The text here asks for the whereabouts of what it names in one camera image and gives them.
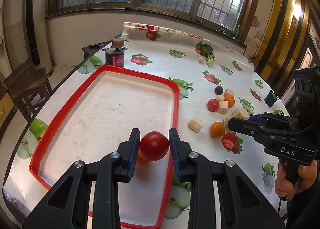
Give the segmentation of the person's right hand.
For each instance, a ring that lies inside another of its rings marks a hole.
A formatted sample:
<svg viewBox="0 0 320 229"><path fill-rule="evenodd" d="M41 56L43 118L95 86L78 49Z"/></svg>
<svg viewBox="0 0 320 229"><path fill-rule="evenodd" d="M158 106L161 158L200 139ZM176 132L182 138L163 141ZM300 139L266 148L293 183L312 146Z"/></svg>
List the person's right hand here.
<svg viewBox="0 0 320 229"><path fill-rule="evenodd" d="M277 179L275 181L275 192L279 197L291 198L297 193L301 193L311 188L317 179L317 161L313 160L308 166L300 165L299 176L302 178L299 187L296 187L287 179L283 165L278 163Z"/></svg>

